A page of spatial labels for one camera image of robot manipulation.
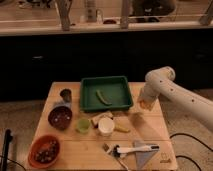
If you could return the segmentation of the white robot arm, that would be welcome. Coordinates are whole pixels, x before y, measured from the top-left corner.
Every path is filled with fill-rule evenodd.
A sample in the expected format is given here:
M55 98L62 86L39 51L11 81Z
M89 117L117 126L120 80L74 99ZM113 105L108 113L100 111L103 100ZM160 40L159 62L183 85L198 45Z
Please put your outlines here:
M140 107L151 110L162 94L190 111L200 123L213 132L213 101L175 84L175 76L174 69L169 66L149 71L138 96Z

